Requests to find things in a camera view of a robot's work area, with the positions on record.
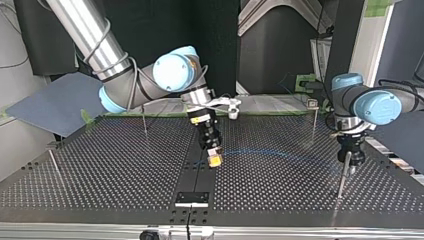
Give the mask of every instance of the aluminum frame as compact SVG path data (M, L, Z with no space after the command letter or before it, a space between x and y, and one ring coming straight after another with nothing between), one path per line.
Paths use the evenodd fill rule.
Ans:
M293 8L314 28L318 26L321 4L317 0L250 0L239 14L238 35L243 36L268 11L279 6ZM318 31L324 33L331 25L331 19L323 12Z

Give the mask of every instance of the light blue joint cap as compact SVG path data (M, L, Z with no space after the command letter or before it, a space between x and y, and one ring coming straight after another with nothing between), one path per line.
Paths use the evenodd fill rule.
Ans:
M112 99L109 98L109 96L106 94L105 87L103 86L99 90L99 97L102 102L103 107L111 113L121 113L125 112L126 109L116 104Z
M385 125L399 117L402 103L390 92L375 90L360 96L353 104L357 117L375 125Z
M195 70L190 59L177 53L163 55L156 60L153 66L155 82L168 92L185 90L193 82L194 73Z
M331 91L363 83L364 81L360 74L346 73L333 78Z
M193 55L193 56L199 57L197 55L196 49L194 49L194 47L192 46L180 47L170 53L178 54L178 55Z

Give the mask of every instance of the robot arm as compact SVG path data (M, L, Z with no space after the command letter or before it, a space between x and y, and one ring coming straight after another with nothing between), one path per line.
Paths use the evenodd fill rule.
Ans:
M109 112L120 113L161 98L172 92L182 93L188 116L200 132L202 147L209 154L211 167L221 164L221 136L216 129L214 106L228 105L230 118L238 115L236 99L212 99L193 47L182 47L161 56L155 63L139 69L136 61L124 52L110 22L102 17L92 0L47 0L94 74L103 81L99 91L102 105Z
M344 162L351 152L351 172L365 162L361 150L365 130L388 124L401 113L424 109L424 88L419 82L384 81L389 85L369 88L363 85L359 74L348 73L333 79L334 117L341 144L338 159Z

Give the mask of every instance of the metal bracket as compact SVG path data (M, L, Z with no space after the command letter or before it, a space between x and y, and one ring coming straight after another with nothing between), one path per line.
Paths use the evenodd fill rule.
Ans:
M209 193L208 192L180 192L175 201L176 207L208 207Z
M318 0L250 0L239 15L238 35L241 37L269 10L278 6L293 8L314 28L317 27L322 8ZM331 19L323 12L318 32L324 33L332 24Z
M227 105L228 117L232 120L235 120L238 118L238 114L240 112L240 109L238 109L238 106L240 104L241 104L241 101L239 99L220 97L220 98L212 99L210 102L204 104L204 106L213 107L213 106L219 106L219 105Z

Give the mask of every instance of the perforated metal table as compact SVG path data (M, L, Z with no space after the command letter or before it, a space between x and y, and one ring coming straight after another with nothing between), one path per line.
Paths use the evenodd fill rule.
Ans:
M224 163L216 169L186 118L148 118L147 126L146 135L141 118L99 119L53 151L59 169L45 154L1 182L0 238L11 226L69 224L99 232L424 229L424 187L367 144L366 164L337 201L339 146L322 119L313 129L312 115L221 118ZM209 193L208 207L175 207L181 192Z

